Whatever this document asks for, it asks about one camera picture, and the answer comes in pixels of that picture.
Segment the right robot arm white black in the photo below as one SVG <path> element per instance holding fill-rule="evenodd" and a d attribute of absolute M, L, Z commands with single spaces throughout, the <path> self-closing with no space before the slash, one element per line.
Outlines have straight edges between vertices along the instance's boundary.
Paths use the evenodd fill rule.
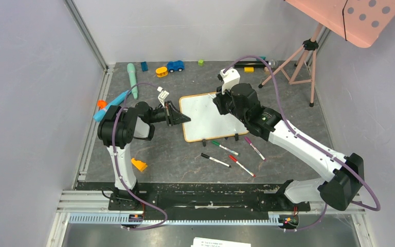
<path fill-rule="evenodd" d="M 352 203 L 364 177 L 364 161 L 359 155 L 336 152 L 295 129 L 280 113 L 262 106 L 250 84 L 240 83 L 230 90 L 220 86 L 212 101 L 221 115 L 234 116 L 250 134 L 285 149 L 319 174 L 314 180 L 286 181 L 276 196 L 281 209 L 289 210 L 301 202 L 323 201 L 345 211 Z"/>

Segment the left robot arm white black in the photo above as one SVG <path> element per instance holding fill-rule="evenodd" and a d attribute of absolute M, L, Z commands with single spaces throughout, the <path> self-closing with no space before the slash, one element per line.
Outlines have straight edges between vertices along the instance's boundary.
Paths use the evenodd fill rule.
<path fill-rule="evenodd" d="M 141 101 L 130 108 L 111 106 L 102 118 L 97 135 L 106 146 L 114 169 L 115 188 L 119 191 L 133 190 L 137 178 L 131 161 L 131 142 L 134 139 L 152 140 L 155 123 L 168 126 L 190 122 L 191 118 L 181 113 L 172 103 L 153 108 Z"/>

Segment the white whiteboard wooden frame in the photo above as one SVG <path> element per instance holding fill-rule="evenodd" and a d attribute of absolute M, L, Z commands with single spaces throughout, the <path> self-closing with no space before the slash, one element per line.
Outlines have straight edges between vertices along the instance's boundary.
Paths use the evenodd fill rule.
<path fill-rule="evenodd" d="M 215 92 L 184 96 L 179 99 L 180 112 L 191 120 L 183 123 L 186 142 L 199 142 L 247 134 L 244 124 L 233 115 L 221 115 L 213 103 Z"/>

